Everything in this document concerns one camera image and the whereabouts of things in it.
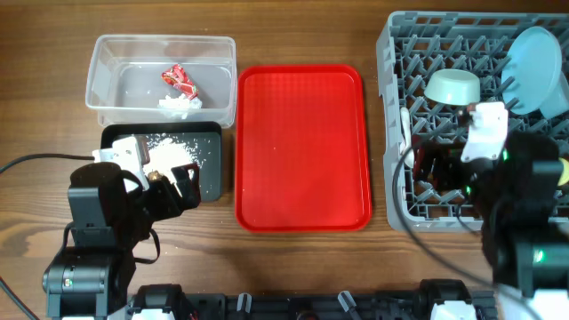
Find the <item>brown food scrap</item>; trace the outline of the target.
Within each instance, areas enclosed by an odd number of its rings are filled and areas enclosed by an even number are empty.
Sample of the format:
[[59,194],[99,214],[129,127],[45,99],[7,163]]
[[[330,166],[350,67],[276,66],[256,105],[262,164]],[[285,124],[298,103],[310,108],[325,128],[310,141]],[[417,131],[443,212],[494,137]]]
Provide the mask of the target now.
[[147,174],[147,178],[149,181],[161,180],[163,175],[158,171],[153,171]]

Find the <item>white plastic spoon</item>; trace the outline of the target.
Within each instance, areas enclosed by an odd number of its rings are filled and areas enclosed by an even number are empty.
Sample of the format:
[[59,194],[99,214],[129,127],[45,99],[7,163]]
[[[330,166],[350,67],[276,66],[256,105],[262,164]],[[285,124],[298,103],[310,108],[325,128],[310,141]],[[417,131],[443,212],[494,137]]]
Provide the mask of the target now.
[[400,146],[400,154],[402,155],[410,146],[412,141],[411,135],[411,116],[408,108],[400,108],[401,128],[403,132],[403,142]]

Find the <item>white rice pile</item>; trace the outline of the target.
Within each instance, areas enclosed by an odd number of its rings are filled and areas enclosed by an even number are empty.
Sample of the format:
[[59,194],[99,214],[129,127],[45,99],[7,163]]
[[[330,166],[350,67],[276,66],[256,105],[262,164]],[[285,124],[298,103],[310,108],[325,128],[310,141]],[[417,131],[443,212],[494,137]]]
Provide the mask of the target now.
[[161,133],[147,135],[146,141],[149,162],[143,165],[143,171],[147,175],[158,172],[164,176],[171,176],[173,167],[184,164],[197,164],[202,167],[211,154],[205,150],[211,144],[208,138]]

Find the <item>green bowl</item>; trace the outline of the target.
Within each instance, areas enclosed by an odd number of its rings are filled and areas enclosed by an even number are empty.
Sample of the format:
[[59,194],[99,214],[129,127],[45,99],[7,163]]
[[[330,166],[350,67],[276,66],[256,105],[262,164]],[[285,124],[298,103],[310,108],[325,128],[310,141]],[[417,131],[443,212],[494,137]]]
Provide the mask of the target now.
[[481,98],[480,79],[461,69],[441,69],[433,73],[424,95],[435,102],[453,106],[478,103]]

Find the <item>white tissue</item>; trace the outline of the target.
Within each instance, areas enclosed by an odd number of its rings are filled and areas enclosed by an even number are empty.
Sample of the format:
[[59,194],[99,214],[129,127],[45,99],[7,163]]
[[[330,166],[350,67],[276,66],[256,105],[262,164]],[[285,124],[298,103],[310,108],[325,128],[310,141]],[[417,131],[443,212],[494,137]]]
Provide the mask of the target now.
[[195,110],[200,110],[202,106],[203,102],[198,97],[190,98],[185,93],[177,98],[166,95],[157,105],[166,116],[181,120],[186,119]]

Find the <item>yellow plastic cup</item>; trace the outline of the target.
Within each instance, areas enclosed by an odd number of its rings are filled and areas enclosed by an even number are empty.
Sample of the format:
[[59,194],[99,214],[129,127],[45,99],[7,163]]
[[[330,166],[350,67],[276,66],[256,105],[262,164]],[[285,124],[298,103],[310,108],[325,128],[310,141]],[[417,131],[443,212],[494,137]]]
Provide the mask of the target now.
[[560,157],[559,161],[562,165],[562,172],[557,185],[561,187],[569,182],[569,161],[563,157]]

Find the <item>red strawberry candy wrapper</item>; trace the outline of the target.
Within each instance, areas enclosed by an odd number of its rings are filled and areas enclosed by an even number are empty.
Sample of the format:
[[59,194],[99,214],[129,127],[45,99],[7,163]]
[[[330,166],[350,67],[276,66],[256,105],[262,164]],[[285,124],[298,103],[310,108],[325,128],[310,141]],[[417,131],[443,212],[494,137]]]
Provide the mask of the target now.
[[192,82],[186,70],[180,64],[174,64],[168,68],[162,73],[161,78],[189,100],[193,100],[198,96],[198,89],[196,85]]

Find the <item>light blue plate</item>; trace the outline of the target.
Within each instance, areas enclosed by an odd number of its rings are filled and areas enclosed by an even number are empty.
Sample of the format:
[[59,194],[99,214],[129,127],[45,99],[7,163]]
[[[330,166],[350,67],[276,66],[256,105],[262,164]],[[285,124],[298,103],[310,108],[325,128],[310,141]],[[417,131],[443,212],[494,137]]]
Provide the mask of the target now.
[[531,27],[515,39],[507,57],[501,81],[513,81],[503,91],[503,101],[517,100],[511,109],[514,114],[534,112],[553,93],[561,76],[560,43],[547,29]]

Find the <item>light blue bowl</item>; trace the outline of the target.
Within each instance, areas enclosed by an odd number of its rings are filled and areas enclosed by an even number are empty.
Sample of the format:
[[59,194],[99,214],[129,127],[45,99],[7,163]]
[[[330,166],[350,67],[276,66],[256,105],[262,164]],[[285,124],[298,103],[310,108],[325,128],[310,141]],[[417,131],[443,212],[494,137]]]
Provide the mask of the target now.
[[568,82],[565,75],[561,74],[557,85],[542,102],[539,110],[544,118],[551,119],[564,114],[568,109]]

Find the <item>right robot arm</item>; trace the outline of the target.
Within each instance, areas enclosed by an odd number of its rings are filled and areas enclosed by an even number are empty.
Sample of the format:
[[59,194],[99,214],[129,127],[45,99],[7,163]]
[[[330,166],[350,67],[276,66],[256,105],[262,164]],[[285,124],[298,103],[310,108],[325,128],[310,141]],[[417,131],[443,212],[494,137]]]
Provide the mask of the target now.
[[461,161],[465,144],[420,142],[416,180],[438,191],[460,189],[482,218],[482,250],[511,319],[568,316],[568,236],[551,217],[568,169],[557,144],[512,132],[487,159]]

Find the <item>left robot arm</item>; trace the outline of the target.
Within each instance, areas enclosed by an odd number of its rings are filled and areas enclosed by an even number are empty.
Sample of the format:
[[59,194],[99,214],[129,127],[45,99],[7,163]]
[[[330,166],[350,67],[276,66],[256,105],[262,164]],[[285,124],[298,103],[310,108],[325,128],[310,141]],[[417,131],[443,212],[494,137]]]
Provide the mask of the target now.
[[63,244],[44,272],[47,315],[55,319],[104,319],[127,302],[137,264],[133,249],[156,238],[153,224],[178,217],[201,203],[199,167],[173,167],[175,178],[152,180],[146,188],[118,164],[85,165],[70,177],[68,202],[73,220]]

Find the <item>grey dishwasher rack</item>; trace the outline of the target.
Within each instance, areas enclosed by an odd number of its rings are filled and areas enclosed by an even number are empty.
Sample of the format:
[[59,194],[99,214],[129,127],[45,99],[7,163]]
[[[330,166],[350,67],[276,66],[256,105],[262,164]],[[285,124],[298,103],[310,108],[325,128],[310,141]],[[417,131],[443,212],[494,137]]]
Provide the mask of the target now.
[[[436,137],[437,142],[466,142],[467,129],[458,128],[458,108],[429,101],[423,93],[426,84],[439,69],[462,69],[479,77],[482,101],[503,100],[503,91],[513,81],[501,81],[509,47],[534,26],[547,29],[561,44],[562,70],[568,78],[568,13],[399,11],[389,15],[376,43],[376,56],[386,125],[387,218],[393,229],[403,231],[391,191],[403,142],[400,108],[409,110],[413,138],[452,123]],[[510,113],[509,131],[544,135],[556,142],[562,156],[568,156],[568,113],[550,120],[538,111],[520,116]],[[438,193],[427,182],[415,182],[409,168],[398,182],[398,202],[414,231],[467,231],[456,218],[456,206],[465,198],[460,190]]]

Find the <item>clear plastic waste bin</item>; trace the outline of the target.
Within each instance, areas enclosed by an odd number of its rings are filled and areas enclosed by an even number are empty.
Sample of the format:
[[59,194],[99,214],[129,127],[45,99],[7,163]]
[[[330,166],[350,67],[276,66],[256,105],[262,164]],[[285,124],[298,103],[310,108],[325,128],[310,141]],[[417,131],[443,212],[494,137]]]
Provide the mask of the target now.
[[[200,108],[161,108],[180,97],[162,74],[180,65],[196,86]],[[228,36],[103,35],[89,67],[85,105],[99,125],[216,122],[236,117],[236,43]]]

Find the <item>black plastic tray bin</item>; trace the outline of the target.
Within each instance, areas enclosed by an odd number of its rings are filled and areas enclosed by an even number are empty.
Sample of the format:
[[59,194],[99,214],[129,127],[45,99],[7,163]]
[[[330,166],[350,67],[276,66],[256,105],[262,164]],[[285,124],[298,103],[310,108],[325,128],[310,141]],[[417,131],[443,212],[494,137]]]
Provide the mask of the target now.
[[[212,202],[221,195],[221,127],[215,122],[186,122],[186,123],[163,123],[163,124],[113,124],[103,130],[100,146],[110,148],[115,140],[128,136],[143,137],[146,139],[150,134],[185,134],[191,138],[208,138],[211,140],[205,150],[211,154],[207,157],[202,167],[199,167],[199,186],[201,198],[204,202]],[[170,182],[174,182],[173,175],[167,176]]]

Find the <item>red serving tray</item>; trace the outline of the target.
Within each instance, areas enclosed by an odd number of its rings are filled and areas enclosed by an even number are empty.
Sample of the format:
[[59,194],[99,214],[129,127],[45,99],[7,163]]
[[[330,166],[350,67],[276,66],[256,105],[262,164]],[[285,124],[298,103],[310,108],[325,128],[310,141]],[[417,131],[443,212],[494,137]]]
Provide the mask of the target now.
[[356,231],[372,217],[363,82],[349,65],[246,69],[235,152],[235,216],[250,232]]

